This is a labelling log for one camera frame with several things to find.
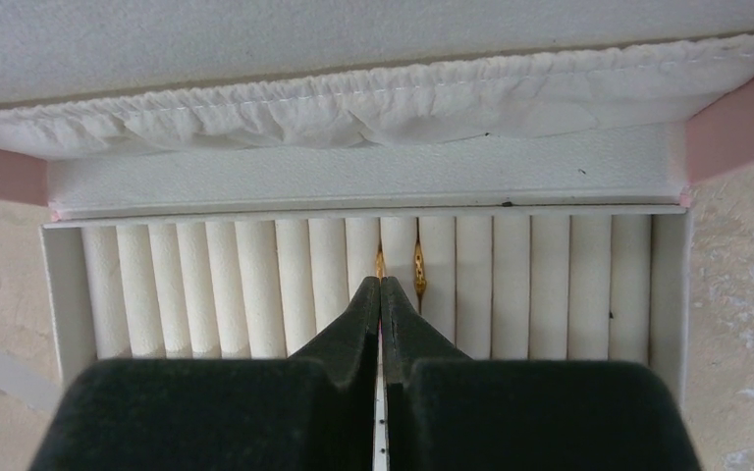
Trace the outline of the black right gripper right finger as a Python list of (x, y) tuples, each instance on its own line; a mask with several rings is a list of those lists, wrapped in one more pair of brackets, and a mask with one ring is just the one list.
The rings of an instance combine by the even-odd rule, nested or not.
[(667, 386), (624, 361), (474, 360), (381, 290), (393, 470), (697, 470)]

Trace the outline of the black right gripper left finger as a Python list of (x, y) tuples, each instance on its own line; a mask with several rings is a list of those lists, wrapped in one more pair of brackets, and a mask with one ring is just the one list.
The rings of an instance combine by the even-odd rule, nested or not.
[(380, 284), (285, 359), (109, 359), (67, 389), (34, 470), (368, 470)]

